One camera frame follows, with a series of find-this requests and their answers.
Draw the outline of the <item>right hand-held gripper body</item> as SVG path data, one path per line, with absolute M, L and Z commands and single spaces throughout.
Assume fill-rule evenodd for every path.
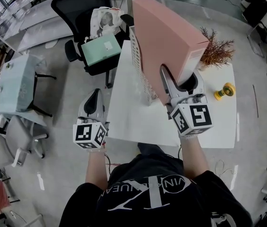
M 173 98 L 170 108 L 179 136 L 198 136 L 213 127 L 205 94 Z

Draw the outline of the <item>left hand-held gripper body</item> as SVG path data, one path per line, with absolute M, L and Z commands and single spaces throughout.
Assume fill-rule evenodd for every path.
M 108 128 L 103 118 L 79 116 L 73 125 L 73 143 L 84 150 L 103 150 Z

